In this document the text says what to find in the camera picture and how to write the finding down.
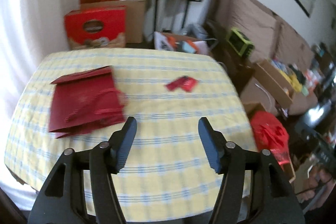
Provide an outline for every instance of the electrical cable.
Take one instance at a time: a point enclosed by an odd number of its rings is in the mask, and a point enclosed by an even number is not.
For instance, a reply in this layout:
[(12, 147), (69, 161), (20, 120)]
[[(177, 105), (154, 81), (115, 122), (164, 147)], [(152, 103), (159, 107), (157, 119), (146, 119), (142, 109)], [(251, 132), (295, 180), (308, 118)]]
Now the electrical cable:
[(267, 91), (264, 90), (261, 86), (259, 86), (258, 84), (255, 84), (258, 88), (260, 88), (263, 92), (266, 93), (267, 95), (267, 98), (268, 98), (268, 101), (269, 101), (269, 111), (268, 112), (271, 112), (272, 111), (272, 107), (273, 107), (273, 104), (272, 104), (272, 101), (271, 101), (271, 97), (268, 95)]

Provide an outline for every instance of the red packet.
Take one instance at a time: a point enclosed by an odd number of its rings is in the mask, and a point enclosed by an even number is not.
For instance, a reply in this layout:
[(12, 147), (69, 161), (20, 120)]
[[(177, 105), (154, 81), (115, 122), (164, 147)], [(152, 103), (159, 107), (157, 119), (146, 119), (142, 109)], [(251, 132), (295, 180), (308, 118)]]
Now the red packet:
[(192, 77), (188, 77), (181, 88), (186, 92), (192, 92), (198, 81)]
[(169, 91), (173, 91), (176, 90), (177, 88), (181, 87), (184, 82), (187, 80), (188, 76), (182, 76), (178, 79), (176, 79), (175, 81), (173, 81), (172, 83), (166, 85), (167, 89)]

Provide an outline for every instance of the red gift bag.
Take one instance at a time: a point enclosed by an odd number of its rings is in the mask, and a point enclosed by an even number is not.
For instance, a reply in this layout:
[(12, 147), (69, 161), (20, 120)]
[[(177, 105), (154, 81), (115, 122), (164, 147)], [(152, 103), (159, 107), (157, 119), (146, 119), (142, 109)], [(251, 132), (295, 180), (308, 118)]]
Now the red gift bag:
[(274, 115), (258, 111), (254, 114), (250, 124), (258, 151), (270, 150), (279, 165), (290, 163), (289, 135)]
[(56, 89), (49, 132), (57, 133), (56, 138), (86, 134), (125, 121), (125, 95), (115, 88), (111, 67), (64, 75), (51, 84), (56, 84)]

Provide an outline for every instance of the red plastic bag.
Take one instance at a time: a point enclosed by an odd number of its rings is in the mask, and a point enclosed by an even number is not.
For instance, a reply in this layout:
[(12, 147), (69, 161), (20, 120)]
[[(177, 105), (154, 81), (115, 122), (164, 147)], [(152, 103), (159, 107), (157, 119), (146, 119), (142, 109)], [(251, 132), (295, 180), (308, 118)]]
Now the red plastic bag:
[(258, 111), (250, 123), (258, 150), (270, 150), (280, 165), (290, 163), (289, 135), (279, 120), (271, 113)]

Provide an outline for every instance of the yellow checkered tablecloth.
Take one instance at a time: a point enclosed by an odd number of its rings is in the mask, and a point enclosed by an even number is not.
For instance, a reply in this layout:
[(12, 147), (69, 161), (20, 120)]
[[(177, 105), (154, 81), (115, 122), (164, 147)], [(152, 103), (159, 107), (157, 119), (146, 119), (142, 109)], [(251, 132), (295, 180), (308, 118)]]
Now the yellow checkered tablecloth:
[[(40, 190), (66, 148), (91, 149), (120, 130), (123, 124), (59, 140), (48, 133), (54, 91), (50, 83), (62, 75), (107, 65), (114, 68), (116, 87), (128, 96), (125, 117), (134, 116), (138, 123), (125, 168), (113, 175), (126, 220), (162, 221), (212, 210), (222, 176), (209, 166), (198, 135), (199, 119), (208, 117), (215, 130), (243, 149), (256, 148), (231, 81), (208, 56), (119, 48), (49, 55), (15, 109), (5, 164)], [(167, 91), (165, 84), (183, 75), (199, 80), (193, 92)], [(94, 214), (89, 174), (84, 175), (88, 213)]]

